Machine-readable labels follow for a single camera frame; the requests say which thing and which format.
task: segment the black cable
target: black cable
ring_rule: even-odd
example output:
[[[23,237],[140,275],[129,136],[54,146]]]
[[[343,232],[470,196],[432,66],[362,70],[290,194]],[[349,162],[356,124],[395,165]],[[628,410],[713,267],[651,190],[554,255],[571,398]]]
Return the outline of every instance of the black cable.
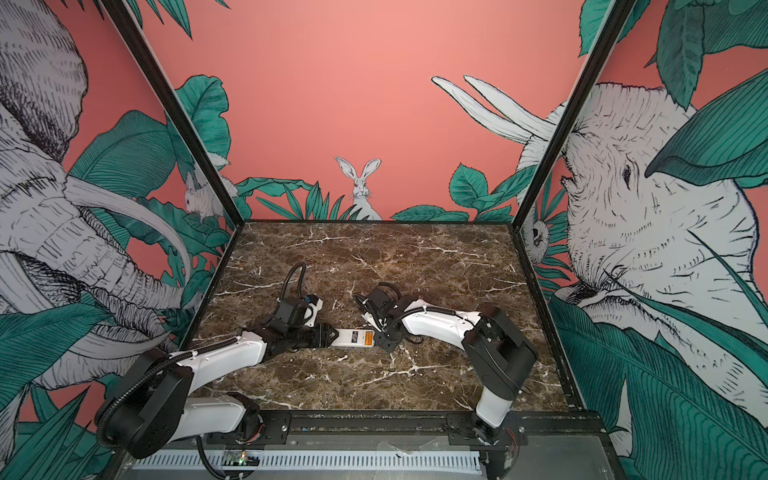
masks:
[[[248,475],[253,473],[253,470],[251,470],[248,473],[239,472],[237,475],[232,475],[226,473],[223,468],[221,469],[222,473],[217,472],[214,470],[214,466],[210,464],[208,457],[205,455],[205,448],[203,447],[203,436],[198,435],[195,439],[195,443],[197,443],[197,454],[200,456],[200,461],[203,463],[203,467],[205,467],[208,473],[218,478],[219,480],[229,480],[230,478],[246,478]]]
[[[386,286],[386,287],[388,287],[388,288],[391,288],[391,289],[392,289],[392,290],[394,290],[394,291],[395,291],[395,293],[397,294],[397,299],[398,299],[398,300],[400,300],[400,299],[402,298],[402,293],[400,292],[400,289],[399,289],[399,288],[397,288],[397,285],[395,285],[394,283],[389,283],[389,282],[379,282],[379,286]]]
[[[125,400],[136,393],[136,391],[148,383],[150,380],[154,378],[155,375],[157,375],[159,372],[162,372],[169,366],[180,362],[181,360],[186,360],[192,355],[197,352],[198,355],[203,353],[212,352],[215,349],[220,349],[222,347],[232,345],[237,341],[237,337],[232,337],[231,339],[224,340],[223,342],[214,343],[213,345],[208,346],[202,346],[198,349],[193,349],[188,352],[181,353],[176,356],[172,356],[170,358],[167,358],[163,360],[162,362],[158,363],[156,366],[149,369],[145,374],[139,378],[139,380],[136,381],[128,390],[123,392],[122,395],[117,397],[116,399],[112,400],[112,403],[109,404],[106,410],[104,410],[104,413],[101,415],[101,419],[99,420],[98,424],[96,425],[96,441],[99,445],[102,447],[105,447],[106,449],[116,449],[119,447],[119,444],[115,443],[112,439],[109,439],[106,434],[106,427],[107,424],[112,420],[112,417],[116,413],[116,411],[120,408],[120,406],[125,402]]]

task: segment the brown marble table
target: brown marble table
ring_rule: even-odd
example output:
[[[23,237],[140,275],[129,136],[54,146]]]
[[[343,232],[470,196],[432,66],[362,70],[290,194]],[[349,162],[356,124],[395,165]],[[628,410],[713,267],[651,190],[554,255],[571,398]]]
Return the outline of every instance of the brown marble table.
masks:
[[[223,339],[271,312],[290,267],[305,261],[304,291],[318,318],[366,327],[352,300],[378,282],[457,310],[490,302],[538,347],[517,410],[568,409],[554,360],[504,225],[249,223],[240,235],[192,346]],[[473,409],[482,387],[460,349],[435,339],[373,349],[305,349],[240,369],[197,391],[238,391],[267,409]]]

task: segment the tropical leaf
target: tropical leaf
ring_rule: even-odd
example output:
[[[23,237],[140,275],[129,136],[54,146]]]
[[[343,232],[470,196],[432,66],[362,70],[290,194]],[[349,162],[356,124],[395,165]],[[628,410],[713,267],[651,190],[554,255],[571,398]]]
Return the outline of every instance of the tropical leaf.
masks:
[[[168,12],[170,17],[184,29],[189,38],[192,38],[192,31],[190,30],[190,19],[187,15],[187,6],[184,5],[184,0],[157,0],[160,5],[163,5],[165,11]]]
[[[56,478],[58,472],[51,475],[48,469],[59,458],[59,452],[68,451],[65,441],[87,392],[83,391],[40,425],[5,465],[0,480]]]
[[[442,207],[436,207],[435,205],[416,205],[415,207],[399,211],[392,215],[392,218],[399,222],[426,222],[427,220],[431,220],[435,215],[444,213],[445,208]]]
[[[283,189],[285,190],[286,197],[288,197],[288,204],[290,205],[290,209],[293,210],[293,213],[300,220],[305,220],[307,217],[305,217],[304,213],[301,211],[301,205],[299,205],[299,201],[296,199],[296,195],[294,195],[293,192],[285,185],[283,185]]]
[[[581,37],[581,53],[585,55],[592,49],[595,37],[598,36],[603,18],[611,6],[611,0],[584,0],[579,16],[579,36]]]
[[[763,323],[768,326],[768,306],[760,299],[758,296],[754,293],[754,291],[750,288],[749,285],[746,284],[743,278],[739,276],[738,273],[731,267],[731,265],[728,264],[723,258],[717,254],[714,250],[710,248],[709,245],[707,245],[704,240],[701,240],[694,232],[688,230],[688,233],[694,236],[696,240],[698,240],[699,243],[703,245],[704,248],[710,251],[712,255],[717,259],[718,262],[720,262],[720,265],[723,266],[725,270],[728,271],[728,274],[730,274],[731,278],[739,285],[739,288],[741,288],[741,291],[744,292],[744,295],[746,295],[747,299],[752,304],[752,307],[755,309],[758,315],[760,315],[760,318],[763,319]]]
[[[613,279],[613,277],[611,279],[621,286],[616,279]],[[768,386],[768,346],[761,340],[751,336],[749,333],[734,329],[692,310],[657,302],[637,295],[623,286],[621,288],[629,292],[638,302],[664,315],[680,320],[698,333],[701,333],[742,362],[748,369],[752,370],[764,385]]]
[[[495,210],[488,210],[488,211],[482,212],[477,217],[475,217],[475,222],[510,223],[515,219],[512,215],[510,215],[511,211],[512,211],[512,207],[503,207],[503,208],[497,208]]]
[[[431,222],[465,222],[467,220],[469,220],[469,214],[466,212],[445,212],[429,219]]]
[[[648,165],[689,184],[768,174],[768,70],[696,112]]]
[[[558,253],[568,252],[568,245],[553,245],[547,249],[547,256],[557,255]]]
[[[563,201],[563,196],[565,195],[565,190],[560,190],[552,199],[552,202],[547,206],[547,210],[541,214],[541,218],[547,218],[550,215],[554,213],[554,209],[560,205],[560,202]]]
[[[571,266],[568,265],[566,262],[561,262],[560,260],[554,258],[554,257],[544,257],[544,259],[541,261],[542,265],[548,265],[548,266],[557,266],[560,268],[564,268],[566,270],[571,270]]]
[[[481,171],[459,164],[451,177],[449,192],[457,205],[472,208],[478,197],[488,195],[488,181]]]
[[[536,270],[536,273],[542,278],[547,278],[550,280],[558,279],[558,278],[562,280],[571,279],[562,270],[559,270],[556,268],[542,268],[540,266],[534,266],[533,269]]]
[[[248,220],[253,216],[253,211],[250,209],[248,200],[245,197],[232,197],[232,201],[235,203],[235,207],[237,207],[237,211],[240,212],[242,218]]]
[[[304,190],[310,190],[312,188],[304,180],[280,180],[277,178],[247,178],[237,185],[237,195],[239,197],[247,197],[251,195],[254,190],[264,192],[270,197],[282,197],[286,191],[286,188],[295,190],[297,188],[303,188]]]
[[[627,23],[624,24],[624,28],[622,28],[621,33],[619,34],[619,38],[616,40],[616,42],[621,41],[624,37],[627,36],[632,27],[634,27],[634,24],[636,24],[637,21],[640,20],[640,17],[643,16],[645,9],[648,8],[648,5],[650,5],[650,0],[637,0],[635,2],[634,7],[632,7],[632,12],[629,12]]]
[[[181,304],[187,305],[197,292],[205,292],[205,289],[210,285],[212,276],[213,274],[206,270],[198,270],[193,273],[192,276],[190,276],[189,283],[184,287],[184,293],[181,295]]]
[[[265,207],[269,208],[270,210],[272,210],[276,214],[282,215],[283,217],[287,218],[288,220],[301,220],[296,215],[290,213],[288,210],[282,208],[280,205],[274,204],[274,203],[270,202],[266,198],[256,197],[256,200],[258,200],[262,205],[264,205]]]
[[[35,415],[38,417],[39,422],[47,422],[58,412],[58,408],[56,408],[56,405],[48,395],[48,390],[33,384],[30,386],[29,392],[32,397],[32,405],[35,407]]]
[[[661,20],[656,62],[672,100],[688,108],[699,83],[704,58],[704,8],[667,5]]]
[[[634,329],[593,323],[556,296],[549,309],[586,406],[599,411],[609,430],[616,425],[626,383],[631,458],[639,475],[648,480],[768,475],[765,429],[672,353]]]
[[[187,247],[190,255],[197,255],[202,252],[213,253],[214,255],[219,254],[214,248],[206,247],[206,235],[195,230],[186,221],[186,216],[188,215],[186,211],[176,207],[170,202],[163,204],[156,198],[150,200],[139,198],[136,201],[150,211],[156,213],[160,218],[165,220],[168,225],[173,227],[179,234],[179,237],[181,237],[184,246]],[[128,230],[132,237],[141,240],[147,245],[159,243],[166,253],[174,251],[170,241],[147,224],[122,214],[112,214],[112,216],[121,227]]]
[[[731,15],[729,2],[704,12],[704,53],[717,53],[736,46],[768,47],[768,2],[758,2],[748,15]]]
[[[181,3],[182,0],[159,0],[160,4],[168,10],[168,4]],[[207,77],[198,75],[190,77],[181,88],[176,90],[181,105],[192,120],[192,125],[200,135],[205,149],[212,154],[227,158],[230,153],[230,128],[227,121],[221,117],[221,114],[230,107],[227,100],[227,93],[221,86],[221,80],[216,77]],[[179,164],[179,173],[184,181],[187,175],[191,174],[197,185],[197,179],[194,176],[195,160],[192,153],[187,148],[187,144],[179,135],[174,122],[166,114],[167,131],[174,146],[176,162]]]
[[[175,166],[165,125],[133,110],[97,135],[69,174],[124,197],[144,198],[166,182]]]
[[[475,198],[472,202],[472,208],[478,211],[478,213],[484,212],[489,208],[498,207],[502,204],[500,201],[505,195],[505,192],[497,192],[495,194],[483,195],[482,197]]]
[[[339,217],[339,208],[341,208],[341,200],[344,198],[342,195],[339,197],[338,200],[333,204],[333,208],[331,208],[331,213],[329,214],[328,218],[330,220],[336,220]]]
[[[496,188],[494,188],[491,192],[492,194],[504,192],[504,196],[499,199],[498,205],[503,204],[505,201],[519,194],[523,191],[524,188],[530,185],[531,181],[533,180],[533,176],[536,173],[536,168],[537,167],[535,165],[523,168],[522,170],[515,172],[515,174],[511,175],[506,180],[501,182]]]
[[[91,327],[112,317],[98,306],[72,303],[42,312],[0,315],[0,409],[41,375]]]
[[[304,217],[307,220],[309,220],[310,215],[312,215],[315,220],[325,220],[324,218],[319,219],[317,216],[317,214],[320,212],[320,207],[322,205],[323,205],[323,192],[320,190],[320,182],[316,182],[312,186],[312,188],[310,188],[310,192],[306,195],[306,201],[304,203],[304,211],[306,213]]]

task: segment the black metal frame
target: black metal frame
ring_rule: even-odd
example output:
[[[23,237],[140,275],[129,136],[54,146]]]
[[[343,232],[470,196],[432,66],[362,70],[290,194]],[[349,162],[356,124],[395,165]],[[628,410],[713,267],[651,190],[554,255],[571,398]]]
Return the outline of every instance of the black metal frame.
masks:
[[[525,195],[523,203],[518,210],[518,214],[515,216],[515,221],[512,224],[515,230],[520,230],[522,228],[523,221],[536,201],[536,195],[543,188],[549,172],[560,157],[560,151],[562,150],[563,145],[565,145],[568,135],[571,134],[574,123],[576,123],[576,120],[581,114],[581,109],[587,102],[592,87],[594,87],[594,84],[598,81],[598,77],[603,71],[605,62],[608,60],[608,55],[611,54],[611,50],[621,33],[621,29],[624,28],[624,23],[626,23],[627,18],[629,18],[633,6],[634,0],[614,0],[613,7],[605,16],[603,28],[601,28],[598,38],[595,40],[594,46],[589,53],[589,58],[581,71],[581,75],[579,75],[579,78],[576,81],[576,86],[571,93],[571,98],[568,101],[568,104],[565,105],[563,115],[560,118],[557,127],[554,129],[552,139],[549,141],[547,150],[544,152],[544,156],[536,169],[531,185],[528,187],[528,194]]]
[[[141,71],[147,78],[152,90],[154,90],[154,93],[163,105],[170,121],[175,125],[179,135],[184,140],[184,143],[187,144],[187,148],[189,148],[192,157],[205,174],[205,177],[214,189],[216,196],[219,197],[219,201],[223,205],[230,220],[232,220],[235,227],[239,227],[243,224],[243,217],[240,215],[237,206],[227,193],[227,189],[224,188],[218,172],[216,172],[216,169],[208,160],[208,153],[203,142],[197,136],[197,132],[190,122],[187,112],[184,111],[184,108],[179,103],[176,92],[168,83],[152,50],[150,50],[147,42],[144,40],[144,35],[136,26],[133,16],[122,0],[101,1],[104,4],[104,9],[107,11],[109,18],[112,20],[115,28],[120,32],[123,41],[125,41],[126,46],[128,46],[131,54],[133,54],[136,59],[139,68],[141,68]]]

